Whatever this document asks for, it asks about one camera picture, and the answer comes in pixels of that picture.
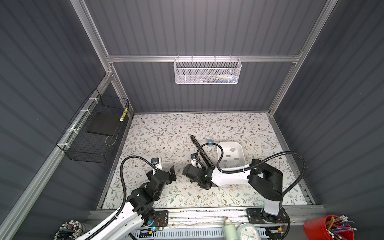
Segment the black stapler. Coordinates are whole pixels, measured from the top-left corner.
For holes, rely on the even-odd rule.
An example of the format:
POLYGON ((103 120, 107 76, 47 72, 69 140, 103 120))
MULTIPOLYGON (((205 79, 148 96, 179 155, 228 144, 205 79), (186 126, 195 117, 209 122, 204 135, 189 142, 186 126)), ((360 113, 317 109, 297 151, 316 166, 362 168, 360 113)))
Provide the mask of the black stapler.
POLYGON ((199 167, 200 167, 199 169, 206 169, 206 168, 214 169, 215 168, 215 165, 213 164, 211 159, 208 157, 208 155, 206 154, 206 152, 204 151, 203 148, 201 148, 199 153, 196 155, 199 159, 198 160, 199 167))

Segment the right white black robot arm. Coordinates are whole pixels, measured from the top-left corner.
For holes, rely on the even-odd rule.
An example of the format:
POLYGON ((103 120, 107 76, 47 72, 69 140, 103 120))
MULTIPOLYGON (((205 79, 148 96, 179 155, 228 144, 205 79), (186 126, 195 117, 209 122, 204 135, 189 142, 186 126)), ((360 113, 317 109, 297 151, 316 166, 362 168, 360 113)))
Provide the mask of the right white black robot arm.
POLYGON ((264 221, 268 223, 283 214, 283 198, 304 177, 306 167, 304 158, 291 151, 273 154, 264 160, 253 159, 250 164, 246 164, 243 148, 240 144, 221 142, 219 144, 206 143, 200 146, 197 152, 191 155, 191 163, 184 168, 183 175, 205 190, 209 190, 213 186, 251 186, 264 198, 261 215, 264 221), (215 166, 210 164, 203 151, 204 146, 217 147, 219 159, 215 166), (299 176, 285 190, 283 190, 283 173, 267 164, 268 161, 284 155, 296 156, 302 162, 299 176))

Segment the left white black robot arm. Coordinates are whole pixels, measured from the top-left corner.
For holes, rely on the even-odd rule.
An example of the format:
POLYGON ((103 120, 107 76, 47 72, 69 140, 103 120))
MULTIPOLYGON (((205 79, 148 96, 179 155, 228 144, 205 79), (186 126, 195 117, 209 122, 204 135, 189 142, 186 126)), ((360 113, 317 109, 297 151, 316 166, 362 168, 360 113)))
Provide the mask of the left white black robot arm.
POLYGON ((104 219, 96 227, 89 230, 79 240, 121 240, 128 234, 142 227, 150 226, 155 218, 154 202, 158 201, 166 185, 176 181, 175 167, 163 170, 161 162, 155 163, 140 156, 128 156, 120 165, 121 183, 123 186, 123 202, 119 209, 104 219), (148 172, 149 182, 142 184, 127 194, 123 166, 130 159, 139 159, 147 163, 153 170, 148 172))

